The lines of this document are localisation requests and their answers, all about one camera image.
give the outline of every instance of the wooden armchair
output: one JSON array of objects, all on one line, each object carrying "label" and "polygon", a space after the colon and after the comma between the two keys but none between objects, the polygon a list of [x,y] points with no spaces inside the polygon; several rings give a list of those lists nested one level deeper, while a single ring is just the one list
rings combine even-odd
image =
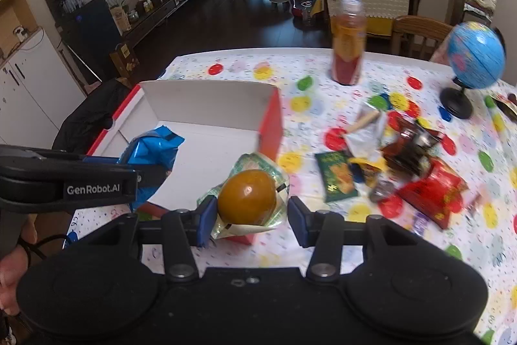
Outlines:
[{"label": "wooden armchair", "polygon": [[[402,56],[405,53],[408,57],[413,57],[415,52],[415,36],[423,38],[422,45],[417,51],[418,59],[425,59],[445,40],[451,32],[452,27],[441,23],[436,19],[424,18],[416,15],[405,15],[393,21],[391,34],[391,54]],[[434,47],[427,46],[427,40],[434,40]],[[402,52],[402,43],[407,40],[408,48]]]}]

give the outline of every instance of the red and white box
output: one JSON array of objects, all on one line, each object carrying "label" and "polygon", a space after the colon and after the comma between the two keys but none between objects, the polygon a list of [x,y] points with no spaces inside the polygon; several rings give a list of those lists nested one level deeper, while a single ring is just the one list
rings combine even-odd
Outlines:
[{"label": "red and white box", "polygon": [[262,82],[141,82],[113,120],[88,155],[121,156],[131,139],[162,125],[185,139],[172,173],[149,199],[167,210],[194,210],[242,154],[258,151],[275,161],[283,136],[280,93]]}]

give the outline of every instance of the polka dot tablecloth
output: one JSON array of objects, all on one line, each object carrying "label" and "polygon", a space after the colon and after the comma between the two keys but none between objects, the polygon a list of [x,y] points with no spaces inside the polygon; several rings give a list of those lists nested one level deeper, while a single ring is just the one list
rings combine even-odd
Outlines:
[{"label": "polka dot tablecloth", "polygon": [[[290,194],[301,197],[312,210],[330,209],[349,221],[365,221],[369,214],[380,213],[472,265],[489,287],[489,301],[476,333],[486,343],[514,343],[517,340],[517,168],[505,158],[501,137],[494,127],[494,121],[500,124],[500,118],[493,118],[484,103],[487,90],[467,92],[474,115],[470,120],[459,120],[441,107],[438,98],[441,89],[454,86],[451,81],[454,75],[448,67],[366,54],[359,84],[343,87],[329,77],[331,61],[331,51],[327,49],[207,52],[176,58],[162,79],[263,81],[279,87],[284,139],[278,163],[290,175]],[[514,91],[504,82],[490,87],[490,92],[504,97]],[[359,197],[324,204],[324,189],[314,154],[345,146],[343,128],[355,121],[362,102],[386,110],[386,135],[396,129],[397,113],[443,132],[444,140],[436,148],[436,154],[465,179],[471,193],[480,193],[477,210],[464,210],[462,203],[455,204],[450,228],[441,231],[401,199],[393,199],[382,207],[372,204],[367,189],[361,185],[357,186]],[[516,138],[517,126],[508,121],[506,127],[510,137]],[[70,232],[72,236],[82,237],[127,211],[123,205],[77,211]],[[201,272],[207,266],[299,266],[304,272],[311,252],[298,246],[288,224],[259,234],[253,246],[223,239],[205,249],[193,249]],[[341,272],[350,272],[362,261],[360,247],[343,247]],[[163,272],[161,248],[144,247],[143,262],[153,271]]]}]

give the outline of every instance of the globe stand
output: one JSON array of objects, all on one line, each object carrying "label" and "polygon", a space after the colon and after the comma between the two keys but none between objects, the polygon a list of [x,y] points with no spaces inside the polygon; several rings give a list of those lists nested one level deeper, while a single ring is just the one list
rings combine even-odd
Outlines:
[{"label": "globe stand", "polygon": [[461,90],[455,88],[445,88],[440,93],[440,101],[451,115],[456,116],[458,119],[470,119],[474,109],[469,98],[465,95],[465,89],[469,88],[462,83],[457,77],[454,78],[453,82],[461,87]]}]

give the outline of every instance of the blue globe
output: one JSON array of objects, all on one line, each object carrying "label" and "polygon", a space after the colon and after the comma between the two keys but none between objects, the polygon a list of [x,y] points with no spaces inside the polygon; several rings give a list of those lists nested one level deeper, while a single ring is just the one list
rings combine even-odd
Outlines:
[{"label": "blue globe", "polygon": [[497,35],[480,23],[455,26],[447,50],[458,79],[470,88],[490,87],[505,69],[505,51]]}]

